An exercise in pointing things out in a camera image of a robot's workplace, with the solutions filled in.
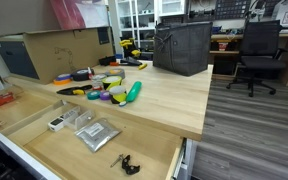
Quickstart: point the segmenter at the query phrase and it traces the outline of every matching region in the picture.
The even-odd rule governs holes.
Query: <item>chair wheel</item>
[[[272,90],[270,91],[270,95],[274,95],[276,93],[276,91]]]

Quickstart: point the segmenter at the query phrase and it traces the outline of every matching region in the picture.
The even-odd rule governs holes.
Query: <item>black office chair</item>
[[[227,85],[227,89],[230,89],[232,84],[245,83],[251,90],[250,97],[254,95],[254,84],[270,89],[271,95],[276,93],[276,89],[263,84],[262,80],[257,79],[256,76],[285,68],[285,64],[278,60],[281,54],[286,51],[278,48],[280,30],[279,20],[246,24],[239,55],[247,77],[237,76],[232,83]]]

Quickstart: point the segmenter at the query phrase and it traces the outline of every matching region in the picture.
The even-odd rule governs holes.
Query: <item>white cabinet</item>
[[[159,16],[184,14],[185,2],[185,0],[159,0]]]
[[[158,21],[158,0],[115,0],[115,7],[111,6],[112,4],[110,9],[116,9],[118,37],[134,38],[142,55],[150,57],[153,54],[153,37]],[[115,38],[116,47],[119,46],[119,41],[120,39]]]

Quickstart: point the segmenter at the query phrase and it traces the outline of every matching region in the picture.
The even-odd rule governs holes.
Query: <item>white wall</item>
[[[0,34],[60,29],[50,0],[0,0]],[[0,56],[0,74],[8,76]]]

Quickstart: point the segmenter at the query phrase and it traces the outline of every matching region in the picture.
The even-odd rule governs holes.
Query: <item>gray laminate floor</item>
[[[256,87],[213,81],[193,176],[201,180],[288,180],[288,87],[272,96]]]

